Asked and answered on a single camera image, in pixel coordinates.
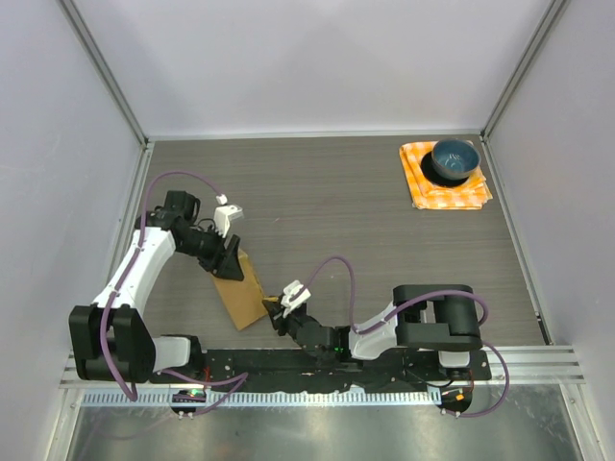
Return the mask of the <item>brown cardboard express box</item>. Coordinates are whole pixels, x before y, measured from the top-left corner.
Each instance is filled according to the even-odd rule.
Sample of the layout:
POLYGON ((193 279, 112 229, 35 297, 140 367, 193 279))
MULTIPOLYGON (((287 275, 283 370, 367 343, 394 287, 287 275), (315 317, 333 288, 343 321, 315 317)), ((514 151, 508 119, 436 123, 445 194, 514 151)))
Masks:
POLYGON ((267 316, 267 310, 262 303, 265 295, 251 258, 240 250, 238 261, 244 280, 213 277, 212 281, 235 328, 242 331, 267 316))

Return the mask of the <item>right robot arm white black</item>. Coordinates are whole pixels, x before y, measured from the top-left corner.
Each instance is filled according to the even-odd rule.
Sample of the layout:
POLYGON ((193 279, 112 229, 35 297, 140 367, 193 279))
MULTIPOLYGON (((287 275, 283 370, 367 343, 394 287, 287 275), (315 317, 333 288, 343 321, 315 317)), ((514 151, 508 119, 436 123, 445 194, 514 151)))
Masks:
POLYGON ((381 313, 346 327, 321 325, 308 314, 306 300, 294 302, 286 294, 262 304, 278 335, 290 337, 319 367, 365 365, 394 350, 426 352, 445 380, 471 374, 489 315, 484 299, 462 284, 399 285, 381 313))

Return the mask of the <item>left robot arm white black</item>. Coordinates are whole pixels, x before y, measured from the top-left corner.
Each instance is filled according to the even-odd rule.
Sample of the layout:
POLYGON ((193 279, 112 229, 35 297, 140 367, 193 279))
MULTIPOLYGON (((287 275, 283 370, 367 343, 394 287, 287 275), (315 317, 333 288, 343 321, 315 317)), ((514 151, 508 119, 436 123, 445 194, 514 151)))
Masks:
POLYGON ((137 384, 165 382, 175 375, 192 383, 203 376, 206 360, 195 336, 153 337, 143 317, 162 268, 175 254, 195 258, 218 279, 244 279, 238 257, 240 239, 230 233, 243 210, 224 196, 217 201, 206 228, 197 221, 200 200, 185 191, 168 192, 163 205, 137 218, 129 251, 107 286, 91 304, 77 305, 69 315, 80 379, 137 384))

